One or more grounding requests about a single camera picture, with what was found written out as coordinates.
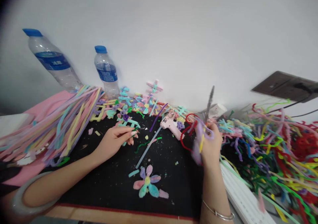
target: bundle of pipe cleaners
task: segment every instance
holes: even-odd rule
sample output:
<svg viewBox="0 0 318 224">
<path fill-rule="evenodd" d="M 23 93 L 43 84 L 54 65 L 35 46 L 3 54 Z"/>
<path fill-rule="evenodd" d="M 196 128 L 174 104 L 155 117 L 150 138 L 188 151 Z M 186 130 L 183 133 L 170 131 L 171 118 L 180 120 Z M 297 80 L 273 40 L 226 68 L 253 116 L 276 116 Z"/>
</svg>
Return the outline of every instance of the bundle of pipe cleaners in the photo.
<svg viewBox="0 0 318 224">
<path fill-rule="evenodd" d="M 291 214 L 300 215 L 305 224 L 316 224 L 318 215 L 318 126 L 298 123 L 285 115 L 266 114 L 262 108 L 247 114 L 244 122 L 238 119 L 208 120 L 215 122 L 223 136 L 221 161 L 228 161 L 253 192 L 272 202 L 282 220 L 287 215 L 298 223 Z M 197 127 L 197 139 L 206 124 L 196 117 L 195 122 L 186 119 L 189 126 L 182 132 L 192 133 Z M 191 150 L 192 156 L 200 164 L 198 141 Z M 273 201 L 281 197 L 281 205 Z"/>
<path fill-rule="evenodd" d="M 4 141 L 0 146 L 0 159 L 25 165 L 38 156 L 47 165 L 57 166 L 75 147 L 102 95 L 100 87 L 83 86 L 54 112 L 45 116 L 50 108 L 47 106 L 33 124 L 0 139 Z"/>
</svg>

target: plastic water bottle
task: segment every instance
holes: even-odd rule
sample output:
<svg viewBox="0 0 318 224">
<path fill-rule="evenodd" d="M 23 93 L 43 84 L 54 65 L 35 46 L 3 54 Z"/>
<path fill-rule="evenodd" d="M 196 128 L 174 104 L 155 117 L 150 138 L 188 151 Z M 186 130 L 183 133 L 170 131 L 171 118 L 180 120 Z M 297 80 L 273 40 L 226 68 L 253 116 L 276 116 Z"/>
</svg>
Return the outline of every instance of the plastic water bottle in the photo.
<svg viewBox="0 0 318 224">
<path fill-rule="evenodd" d="M 23 29 L 29 36 L 29 48 L 56 81 L 68 92 L 75 92 L 82 83 L 59 48 L 53 45 L 40 31 Z"/>
<path fill-rule="evenodd" d="M 103 81 L 105 93 L 109 100 L 118 99 L 119 87 L 117 80 L 116 68 L 113 61 L 108 57 L 105 46 L 95 46 L 95 67 L 100 79 Z"/>
</svg>

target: pipe cleaner flower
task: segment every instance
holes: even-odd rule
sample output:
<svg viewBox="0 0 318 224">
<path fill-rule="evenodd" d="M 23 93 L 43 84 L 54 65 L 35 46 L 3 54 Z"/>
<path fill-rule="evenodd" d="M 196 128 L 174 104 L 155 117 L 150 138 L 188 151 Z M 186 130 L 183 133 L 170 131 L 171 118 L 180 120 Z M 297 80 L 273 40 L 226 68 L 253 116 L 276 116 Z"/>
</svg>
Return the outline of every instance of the pipe cleaner flower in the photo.
<svg viewBox="0 0 318 224">
<path fill-rule="evenodd" d="M 128 106 L 127 105 L 124 105 L 121 112 L 120 112 L 120 115 L 125 115 L 128 113 Z"/>
<path fill-rule="evenodd" d="M 124 120 L 124 121 L 128 121 L 128 119 L 129 119 L 129 116 L 128 116 L 127 114 L 124 114 L 124 115 L 123 115 L 123 120 Z"/>
<path fill-rule="evenodd" d="M 118 108 L 120 108 L 120 103 L 114 105 L 113 108 L 112 108 L 112 110 L 113 110 L 113 111 L 117 111 Z"/>
<path fill-rule="evenodd" d="M 146 173 L 145 173 L 145 168 L 142 167 L 141 171 L 140 171 L 140 177 L 142 178 L 142 180 L 136 181 L 133 184 L 133 188 L 136 190 L 139 190 L 139 197 L 143 198 L 146 193 L 147 193 L 147 189 L 149 190 L 149 193 L 151 194 L 151 196 L 158 198 L 159 197 L 159 190 L 156 186 L 152 185 L 153 183 L 157 183 L 159 182 L 159 180 L 161 179 L 161 176 L 159 175 L 153 175 L 151 177 L 149 177 L 152 173 L 152 165 L 149 165 L 147 167 Z"/>
</svg>

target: wooden table edge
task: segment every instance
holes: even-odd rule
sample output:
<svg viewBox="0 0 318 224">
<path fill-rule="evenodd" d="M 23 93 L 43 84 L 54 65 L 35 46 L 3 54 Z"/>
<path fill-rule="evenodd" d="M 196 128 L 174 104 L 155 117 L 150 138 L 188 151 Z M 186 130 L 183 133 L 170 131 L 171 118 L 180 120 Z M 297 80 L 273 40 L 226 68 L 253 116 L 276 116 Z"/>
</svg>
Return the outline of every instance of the wooden table edge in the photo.
<svg viewBox="0 0 318 224">
<path fill-rule="evenodd" d="M 198 224 L 198 221 L 184 217 L 162 217 L 153 216 L 151 214 L 129 213 L 123 211 L 109 211 L 81 207 L 71 207 L 64 205 L 55 205 L 49 212 L 48 217 L 72 219 L 87 222 L 107 223 L 107 224 Z"/>
</svg>

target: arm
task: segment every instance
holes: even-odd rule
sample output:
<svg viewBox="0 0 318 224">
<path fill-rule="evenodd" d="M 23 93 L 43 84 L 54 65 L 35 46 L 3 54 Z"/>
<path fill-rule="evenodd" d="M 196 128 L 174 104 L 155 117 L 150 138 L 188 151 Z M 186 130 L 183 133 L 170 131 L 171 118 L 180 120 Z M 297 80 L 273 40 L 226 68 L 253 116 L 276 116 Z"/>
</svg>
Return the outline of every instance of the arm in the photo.
<svg viewBox="0 0 318 224">
<path fill-rule="evenodd" d="M 209 126 L 214 131 L 214 140 L 205 140 L 202 147 L 204 168 L 203 195 L 205 203 L 223 216 L 231 216 L 231 209 L 226 194 L 221 168 L 219 164 L 222 136 L 216 124 Z M 202 202 L 200 224 L 233 224 L 233 220 L 225 221 L 215 216 Z"/>
<path fill-rule="evenodd" d="M 133 143 L 131 136 L 138 136 L 137 131 L 132 132 L 132 130 L 133 128 L 130 127 L 110 128 L 92 154 L 32 183 L 23 195 L 24 205 L 38 207 L 59 198 L 91 170 L 117 153 L 125 141 L 128 141 L 129 144 Z M 3 198 L 2 203 L 10 206 L 12 197 L 12 193 L 8 194 Z"/>
</svg>

